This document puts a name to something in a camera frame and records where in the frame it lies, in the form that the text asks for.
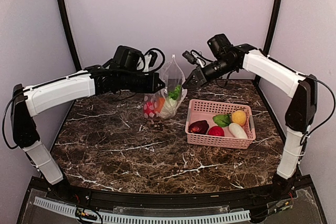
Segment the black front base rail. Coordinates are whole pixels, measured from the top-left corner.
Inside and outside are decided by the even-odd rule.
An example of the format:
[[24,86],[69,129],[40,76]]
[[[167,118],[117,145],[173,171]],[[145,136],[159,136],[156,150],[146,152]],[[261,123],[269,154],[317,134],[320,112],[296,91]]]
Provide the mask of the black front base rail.
[[45,197],[92,211],[114,207],[150,209],[189,209],[228,207],[250,211],[251,220],[242,223],[326,223],[321,202],[309,175],[299,176],[279,198],[269,193],[272,185],[202,194],[134,194],[69,186],[68,199],[33,177],[17,217],[17,223],[83,223],[34,205],[35,197]]

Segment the black corner frame post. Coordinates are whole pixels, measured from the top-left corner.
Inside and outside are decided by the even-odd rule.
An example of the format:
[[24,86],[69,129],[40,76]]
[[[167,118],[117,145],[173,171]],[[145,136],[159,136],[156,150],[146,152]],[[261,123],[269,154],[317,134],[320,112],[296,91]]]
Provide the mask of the black corner frame post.
[[65,0],[57,0],[57,4],[59,8],[59,13],[60,13],[64,33],[66,36],[67,45],[70,51],[71,59],[75,67],[75,70],[79,71],[82,69],[82,67],[81,67],[81,63],[80,63],[80,60],[77,54],[74,38],[72,35]]

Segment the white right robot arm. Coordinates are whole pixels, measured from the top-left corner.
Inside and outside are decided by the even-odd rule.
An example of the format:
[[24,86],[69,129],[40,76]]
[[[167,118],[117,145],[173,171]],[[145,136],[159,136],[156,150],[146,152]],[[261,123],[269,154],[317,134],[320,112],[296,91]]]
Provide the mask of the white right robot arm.
[[182,87],[198,88],[231,71],[244,69],[265,79],[283,91],[291,102],[285,113],[286,141],[277,175],[291,178],[302,156],[304,140],[311,132],[317,111],[317,84],[314,76],[305,76],[249,44],[233,46],[209,45],[216,60],[205,67],[196,67]]

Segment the green toy leaf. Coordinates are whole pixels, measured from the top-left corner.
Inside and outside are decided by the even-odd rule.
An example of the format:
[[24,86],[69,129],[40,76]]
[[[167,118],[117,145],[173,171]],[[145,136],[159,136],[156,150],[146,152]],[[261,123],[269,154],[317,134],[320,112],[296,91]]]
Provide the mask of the green toy leaf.
[[230,114],[218,114],[213,116],[213,122],[219,127],[227,127],[231,124]]

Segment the orange toy fruit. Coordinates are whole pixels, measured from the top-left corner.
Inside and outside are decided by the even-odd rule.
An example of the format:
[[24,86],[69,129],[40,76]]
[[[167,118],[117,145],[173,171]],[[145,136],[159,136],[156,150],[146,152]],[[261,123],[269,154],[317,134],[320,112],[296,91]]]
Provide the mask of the orange toy fruit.
[[160,97],[157,101],[157,108],[156,110],[160,112],[162,110],[162,107],[164,106],[165,99],[163,97]]

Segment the black right corner post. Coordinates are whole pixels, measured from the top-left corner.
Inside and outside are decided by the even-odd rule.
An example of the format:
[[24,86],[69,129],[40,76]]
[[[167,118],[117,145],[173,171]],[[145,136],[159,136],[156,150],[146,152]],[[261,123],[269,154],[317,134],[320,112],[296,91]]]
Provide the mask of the black right corner post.
[[267,35],[266,35],[264,48],[263,48],[263,51],[266,54],[270,53],[272,41],[273,41],[273,38],[274,38],[274,35],[275,35],[278,16],[279,16],[279,12],[280,12],[281,1],[282,0],[274,0],[273,6],[272,6],[271,17],[270,17],[268,30],[267,30]]

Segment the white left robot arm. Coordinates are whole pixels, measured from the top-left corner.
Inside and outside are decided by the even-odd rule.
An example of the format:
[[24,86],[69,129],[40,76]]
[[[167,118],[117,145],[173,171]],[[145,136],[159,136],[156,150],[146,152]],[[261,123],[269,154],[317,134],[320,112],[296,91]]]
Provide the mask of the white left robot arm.
[[86,97],[129,90],[133,93],[156,93],[165,87],[157,72],[139,72],[122,69],[106,69],[95,65],[69,76],[13,89],[10,102],[13,140],[34,162],[44,178],[54,185],[54,193],[63,201],[74,197],[74,189],[46,149],[37,132],[33,118],[58,105]]

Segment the white toy cabbage with leaves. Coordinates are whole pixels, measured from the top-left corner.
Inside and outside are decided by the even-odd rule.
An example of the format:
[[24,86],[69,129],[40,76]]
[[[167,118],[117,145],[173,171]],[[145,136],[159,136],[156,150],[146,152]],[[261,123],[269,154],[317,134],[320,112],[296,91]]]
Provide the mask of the white toy cabbage with leaves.
[[159,112],[161,119],[169,119],[176,114],[178,101],[182,92],[182,86],[177,85],[173,91],[169,91],[167,97],[164,99],[163,106]]

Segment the yellow toy pear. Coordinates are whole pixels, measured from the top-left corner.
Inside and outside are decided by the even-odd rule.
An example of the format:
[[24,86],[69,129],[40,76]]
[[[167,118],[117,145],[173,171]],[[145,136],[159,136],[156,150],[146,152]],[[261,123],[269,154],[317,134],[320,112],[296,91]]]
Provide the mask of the yellow toy pear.
[[247,120],[247,115],[243,110],[237,110],[231,114],[232,123],[244,126]]

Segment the red toy apple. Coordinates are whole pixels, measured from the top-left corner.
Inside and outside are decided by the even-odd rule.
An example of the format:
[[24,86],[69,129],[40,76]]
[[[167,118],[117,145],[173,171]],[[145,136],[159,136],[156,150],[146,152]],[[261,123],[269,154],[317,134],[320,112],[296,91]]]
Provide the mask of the red toy apple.
[[146,119],[153,119],[157,117],[157,103],[156,102],[146,102],[143,106],[143,115]]

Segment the pink perforated plastic basket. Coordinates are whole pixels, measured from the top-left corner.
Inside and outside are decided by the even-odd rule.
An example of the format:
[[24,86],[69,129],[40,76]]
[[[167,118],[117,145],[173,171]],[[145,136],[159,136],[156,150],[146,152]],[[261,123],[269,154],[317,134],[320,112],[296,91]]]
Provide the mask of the pink perforated plastic basket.
[[250,106],[192,99],[185,125],[189,144],[247,149],[256,139]]

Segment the red toy pomegranate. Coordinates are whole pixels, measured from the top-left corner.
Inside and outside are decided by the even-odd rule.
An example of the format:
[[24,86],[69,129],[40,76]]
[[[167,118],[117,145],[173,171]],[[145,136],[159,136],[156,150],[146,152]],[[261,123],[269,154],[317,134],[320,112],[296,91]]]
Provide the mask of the red toy pomegranate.
[[220,126],[213,126],[213,127],[211,127],[208,130],[207,135],[224,137],[225,136],[225,132],[224,132],[224,129],[222,127],[220,127]]

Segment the white toy radish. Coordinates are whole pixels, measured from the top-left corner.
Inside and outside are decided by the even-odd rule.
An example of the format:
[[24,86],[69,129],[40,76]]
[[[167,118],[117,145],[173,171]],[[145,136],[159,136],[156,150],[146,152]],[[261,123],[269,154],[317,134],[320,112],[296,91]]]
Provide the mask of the white toy radish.
[[248,139],[246,132],[239,124],[231,123],[228,129],[235,138]]

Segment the clear zip top bag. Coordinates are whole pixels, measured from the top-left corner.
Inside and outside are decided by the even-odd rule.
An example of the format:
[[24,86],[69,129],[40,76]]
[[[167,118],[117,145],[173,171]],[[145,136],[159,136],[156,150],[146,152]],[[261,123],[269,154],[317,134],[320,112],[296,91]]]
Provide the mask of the clear zip top bag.
[[[185,75],[182,69],[177,64],[175,55],[172,55],[171,57],[169,57],[168,61],[159,70],[159,77],[164,82],[165,87],[156,93],[145,94],[144,100],[143,100],[143,106],[148,101],[156,102],[158,104],[158,99],[160,97],[166,98],[169,91],[173,91],[177,85],[182,86],[182,84],[184,83]],[[180,99],[178,101],[177,108],[179,108],[179,106],[182,104],[186,95],[187,95],[187,90],[182,88],[182,92],[181,92]],[[157,117],[153,119],[148,119],[148,120],[165,120],[165,119],[161,119],[159,117],[159,112],[157,111]]]

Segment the dark purple toy vegetable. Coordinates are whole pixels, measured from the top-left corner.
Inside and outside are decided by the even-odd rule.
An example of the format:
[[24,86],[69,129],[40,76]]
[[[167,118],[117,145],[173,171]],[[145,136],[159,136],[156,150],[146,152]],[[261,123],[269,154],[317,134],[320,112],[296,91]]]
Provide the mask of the dark purple toy vegetable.
[[208,122],[206,120],[200,120],[190,124],[188,127],[188,132],[194,134],[206,134],[208,129]]

